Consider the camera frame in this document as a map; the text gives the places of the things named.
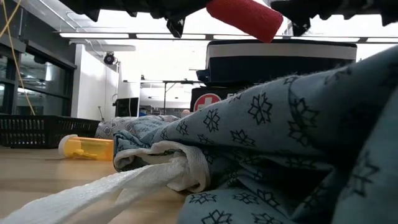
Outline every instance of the window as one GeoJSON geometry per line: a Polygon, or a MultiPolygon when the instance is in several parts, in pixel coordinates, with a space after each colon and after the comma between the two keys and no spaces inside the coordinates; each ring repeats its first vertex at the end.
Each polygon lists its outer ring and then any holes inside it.
{"type": "MultiPolygon", "coordinates": [[[[69,115],[68,100],[32,90],[25,91],[36,115],[69,115]]],[[[22,88],[18,88],[16,114],[31,115],[30,106],[22,88]]]]}
{"type": "Polygon", "coordinates": [[[0,113],[3,111],[3,98],[4,98],[4,90],[6,89],[5,84],[0,84],[0,113]]]}
{"type": "Polygon", "coordinates": [[[7,58],[0,58],[0,78],[5,78],[7,74],[7,58]]]}
{"type": "Polygon", "coordinates": [[[70,94],[67,71],[38,56],[21,55],[21,77],[27,87],[61,95],[70,94]]]}

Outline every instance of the white stripe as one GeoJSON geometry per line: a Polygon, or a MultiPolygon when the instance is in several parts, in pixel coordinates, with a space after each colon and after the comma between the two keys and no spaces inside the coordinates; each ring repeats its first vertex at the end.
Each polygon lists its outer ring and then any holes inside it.
{"type": "Polygon", "coordinates": [[[315,57],[356,60],[356,47],[323,45],[323,44],[220,44],[209,45],[206,55],[206,68],[213,57],[236,56],[286,56],[315,57]]]}

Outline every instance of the black bag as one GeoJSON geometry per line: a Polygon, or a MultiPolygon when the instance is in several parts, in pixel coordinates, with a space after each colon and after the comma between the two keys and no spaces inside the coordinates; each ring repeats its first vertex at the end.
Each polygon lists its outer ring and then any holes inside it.
{"type": "Polygon", "coordinates": [[[356,44],[314,40],[214,40],[207,46],[206,70],[198,79],[218,86],[262,83],[278,77],[329,70],[356,61],[356,44]]]}

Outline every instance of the yellow pill bottle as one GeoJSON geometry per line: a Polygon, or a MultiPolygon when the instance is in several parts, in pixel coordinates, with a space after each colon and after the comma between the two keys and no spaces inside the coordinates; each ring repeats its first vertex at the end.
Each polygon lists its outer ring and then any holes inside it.
{"type": "Polygon", "coordinates": [[[113,160],[113,140],[65,136],[58,145],[61,156],[75,159],[113,160]]]}

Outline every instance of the red foam padding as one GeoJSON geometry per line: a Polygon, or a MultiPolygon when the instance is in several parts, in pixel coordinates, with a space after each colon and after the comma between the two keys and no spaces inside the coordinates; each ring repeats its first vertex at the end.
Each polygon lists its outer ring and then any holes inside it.
{"type": "Polygon", "coordinates": [[[253,0],[212,0],[209,14],[263,41],[271,42],[283,22],[281,13],[253,0]]]}

